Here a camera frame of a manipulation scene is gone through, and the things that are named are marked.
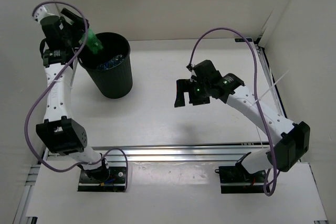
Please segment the green plastic soda bottle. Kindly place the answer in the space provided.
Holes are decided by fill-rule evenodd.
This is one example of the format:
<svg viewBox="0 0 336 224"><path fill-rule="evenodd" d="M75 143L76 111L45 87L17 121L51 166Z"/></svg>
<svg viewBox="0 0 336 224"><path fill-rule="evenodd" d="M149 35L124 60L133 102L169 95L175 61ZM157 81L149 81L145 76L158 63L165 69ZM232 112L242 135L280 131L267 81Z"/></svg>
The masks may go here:
<svg viewBox="0 0 336 224"><path fill-rule="evenodd" d="M91 28L89 28L88 30L86 46L94 55L98 54L100 51L103 50L102 42L98 39L98 37Z"/></svg>

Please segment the clear Aquafina bottle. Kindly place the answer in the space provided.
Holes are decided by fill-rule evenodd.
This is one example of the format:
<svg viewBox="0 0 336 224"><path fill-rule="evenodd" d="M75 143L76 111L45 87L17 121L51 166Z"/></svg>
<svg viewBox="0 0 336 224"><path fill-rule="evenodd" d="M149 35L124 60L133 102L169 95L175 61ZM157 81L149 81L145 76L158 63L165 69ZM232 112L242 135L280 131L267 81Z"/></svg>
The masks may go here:
<svg viewBox="0 0 336 224"><path fill-rule="evenodd" d="M124 55L116 55L105 63L101 63L97 66L97 70L108 70L120 65L125 59Z"/></svg>

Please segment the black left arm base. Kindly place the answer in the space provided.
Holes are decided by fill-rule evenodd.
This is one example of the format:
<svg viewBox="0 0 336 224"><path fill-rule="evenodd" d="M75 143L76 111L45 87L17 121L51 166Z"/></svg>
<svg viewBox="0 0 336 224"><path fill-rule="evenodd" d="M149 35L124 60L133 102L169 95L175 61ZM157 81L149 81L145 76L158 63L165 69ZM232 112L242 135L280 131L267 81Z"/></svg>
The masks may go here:
<svg viewBox="0 0 336 224"><path fill-rule="evenodd" d="M127 171L125 166L109 166L105 178L97 175L87 175L81 171L78 180L77 191L97 193L121 193L126 191Z"/></svg>

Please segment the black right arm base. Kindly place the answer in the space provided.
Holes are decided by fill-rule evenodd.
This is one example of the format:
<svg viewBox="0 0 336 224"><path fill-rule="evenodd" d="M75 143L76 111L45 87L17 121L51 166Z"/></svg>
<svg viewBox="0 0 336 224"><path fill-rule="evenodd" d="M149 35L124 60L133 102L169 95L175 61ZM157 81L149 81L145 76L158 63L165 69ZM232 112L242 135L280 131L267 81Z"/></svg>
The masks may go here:
<svg viewBox="0 0 336 224"><path fill-rule="evenodd" d="M219 175L222 194L264 193L265 170L245 174L237 166L219 166L214 172Z"/></svg>

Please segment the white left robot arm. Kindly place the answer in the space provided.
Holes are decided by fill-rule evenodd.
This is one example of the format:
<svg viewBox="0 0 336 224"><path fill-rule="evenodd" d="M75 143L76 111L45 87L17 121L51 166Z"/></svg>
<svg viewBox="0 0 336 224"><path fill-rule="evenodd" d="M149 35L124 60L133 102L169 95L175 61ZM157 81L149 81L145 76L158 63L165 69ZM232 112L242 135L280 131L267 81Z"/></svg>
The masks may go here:
<svg viewBox="0 0 336 224"><path fill-rule="evenodd" d="M50 152L71 157L88 177L105 182L110 178L108 163L88 145L86 130L71 112L71 88L77 67L71 59L84 35L84 21L66 8L63 13L60 17L41 6L33 14L45 35L40 53L51 87L44 121L36 125L36 133Z"/></svg>

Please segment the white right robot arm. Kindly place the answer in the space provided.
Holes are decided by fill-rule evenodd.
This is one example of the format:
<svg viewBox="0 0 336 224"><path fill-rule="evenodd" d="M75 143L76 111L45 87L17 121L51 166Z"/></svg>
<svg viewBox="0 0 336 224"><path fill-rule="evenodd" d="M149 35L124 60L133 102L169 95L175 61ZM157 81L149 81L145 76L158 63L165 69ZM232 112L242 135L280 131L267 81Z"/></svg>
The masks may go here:
<svg viewBox="0 0 336 224"><path fill-rule="evenodd" d="M210 60L195 65L189 79L177 80L176 108L185 106L185 93L192 105L209 104L211 98L221 100L270 135L268 149L246 154L236 163L236 177L242 182L261 170L287 172L309 149L310 126L306 122L295 123L256 101L243 80L232 73L222 76Z"/></svg>

